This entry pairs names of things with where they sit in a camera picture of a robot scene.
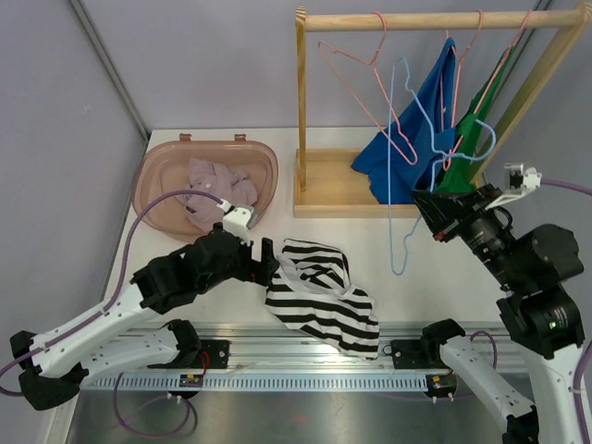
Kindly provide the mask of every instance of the wooden base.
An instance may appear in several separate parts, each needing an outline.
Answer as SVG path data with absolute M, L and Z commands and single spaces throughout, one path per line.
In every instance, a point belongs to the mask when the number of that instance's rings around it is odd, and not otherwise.
M 388 217 L 389 208 L 376 202 L 368 177 L 350 167 L 359 150 L 306 150 L 306 190 L 301 190 L 300 150 L 294 169 L 294 217 Z M 415 205 L 392 205 L 393 217 L 417 217 Z

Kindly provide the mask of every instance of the laundry basket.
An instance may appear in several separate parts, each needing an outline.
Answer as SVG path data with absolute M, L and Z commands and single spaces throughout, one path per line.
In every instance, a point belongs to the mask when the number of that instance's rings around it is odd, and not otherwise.
M 267 145 L 247 141 L 236 134 L 234 141 L 192 141 L 190 134 L 180 134 L 179 141 L 166 142 L 150 150 L 143 158 L 134 180 L 132 205 L 139 214 L 157 197 L 187 187 L 188 166 L 194 157 L 224 164 L 230 171 L 244 171 L 257 189 L 254 205 L 261 219 L 271 203 L 278 185 L 278 159 Z M 163 231 L 171 238 L 194 242 L 206 234 L 187 218 L 184 205 L 175 198 L 155 206 L 144 218 L 150 227 Z

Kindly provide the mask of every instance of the green cloth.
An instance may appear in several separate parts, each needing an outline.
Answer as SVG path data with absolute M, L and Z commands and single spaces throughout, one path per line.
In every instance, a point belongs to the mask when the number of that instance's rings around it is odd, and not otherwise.
M 481 135 L 481 130 L 483 127 L 478 123 L 475 123 L 476 119 L 481 120 L 482 122 L 486 121 L 487 114 L 489 113 L 489 109 L 493 105 L 493 97 L 495 96 L 496 90 L 500 86 L 501 78 L 503 77 L 503 71 L 508 66 L 510 59 L 512 58 L 512 54 L 514 52 L 514 48 L 510 50 L 508 54 L 508 58 L 502 65 L 501 69 L 499 70 L 498 76 L 493 80 L 491 83 L 491 88 L 487 92 L 485 98 L 483 99 L 483 103 L 479 107 L 479 110 L 475 112 L 477 104 L 481 100 L 481 96 L 485 92 L 487 85 L 489 84 L 489 80 L 493 73 L 487 78 L 487 81 L 483 85 L 483 88 L 477 93 L 477 95 L 471 101 L 469 105 L 469 109 L 461 119 L 461 121 L 456 126 L 455 130 L 455 140 L 458 141 L 458 138 L 464 136 L 462 139 L 461 144 L 459 145 L 457 153 L 463 153 L 466 155 L 474 155 L 477 148 L 477 143 L 479 142 L 479 136 Z M 464 159 L 453 158 L 452 163 L 450 165 L 449 170 L 444 174 L 444 178 L 440 182 L 440 184 L 436 187 L 436 191 L 439 192 L 469 192 L 475 189 L 475 185 L 473 185 L 469 181 L 469 167 L 471 166 L 471 162 Z

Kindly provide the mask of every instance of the wooden rod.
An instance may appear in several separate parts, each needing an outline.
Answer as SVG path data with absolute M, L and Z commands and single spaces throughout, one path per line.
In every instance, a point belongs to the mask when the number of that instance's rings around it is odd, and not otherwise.
M 472 181 L 475 181 L 483 174 L 483 171 L 485 171 L 493 156 L 500 149 L 501 145 L 508 140 L 518 123 L 520 123 L 520 120 L 526 114 L 526 111 L 528 111 L 528 108 L 530 108 L 538 95 L 543 91 L 543 88 L 545 88 L 545 85 L 547 85 L 563 59 L 572 50 L 574 44 L 586 30 L 588 23 L 592 21 L 592 4 L 580 3 L 577 9 L 581 12 L 584 20 L 577 26 L 557 30 L 532 71 L 530 71 L 530 74 L 524 80 L 520 90 L 518 90 L 512 99 L 508 109 L 506 109 L 503 116 L 499 119 L 495 128 L 498 140 L 493 153 L 487 159 L 471 164 L 469 175 Z M 490 141 L 487 140 L 479 150 L 479 153 L 483 153 L 485 151 L 484 147 L 489 146 L 489 144 Z
M 519 29 L 526 11 L 485 12 L 484 30 Z M 390 31 L 476 30 L 478 12 L 438 12 L 413 14 L 383 14 Z M 583 20 L 580 9 L 533 11 L 526 28 L 569 28 Z M 381 31 L 382 23 L 376 14 L 307 16 L 307 32 L 325 31 Z
M 306 190 L 306 8 L 296 9 L 296 50 L 298 52 L 298 144 L 301 191 Z

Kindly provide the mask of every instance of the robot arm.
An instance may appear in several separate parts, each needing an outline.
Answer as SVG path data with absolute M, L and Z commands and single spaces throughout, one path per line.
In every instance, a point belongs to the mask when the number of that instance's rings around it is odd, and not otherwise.
M 526 178 L 522 169 L 511 167 L 514 192 L 510 197 L 526 195 L 525 183 L 536 187 L 540 176 L 530 173 Z M 497 305 L 524 357 L 536 408 L 531 411 L 532 403 L 483 365 L 458 325 L 443 331 L 438 331 L 439 323 L 429 326 L 422 343 L 426 354 L 458 373 L 486 405 L 498 422 L 504 444 L 539 439 L 545 444 L 581 443 L 571 386 L 583 352 L 584 330 L 577 306 L 561 285 L 584 271 L 577 242 L 571 231 L 551 224 L 515 239 L 512 216 L 501 211 L 505 226 L 496 216 L 504 194 L 486 185 L 464 194 L 413 191 L 412 197 L 434 239 L 461 237 L 508 293 Z M 587 406 L 586 415 L 590 416 Z
M 278 262 L 270 239 L 262 240 L 261 262 L 252 259 L 249 226 L 254 210 L 227 202 L 221 206 L 226 213 L 222 224 L 215 224 L 193 245 L 151 260 L 133 274 L 115 302 L 102 302 L 48 332 L 21 331 L 11 338 L 15 358 L 41 349 L 20 363 L 19 384 L 33 408 L 45 410 L 68 401 L 78 393 L 82 380 L 147 364 L 190 364 L 200 341 L 187 321 L 173 321 L 147 337 L 116 345 L 107 342 L 133 325 L 192 303 L 198 294 L 227 279 L 268 285 Z

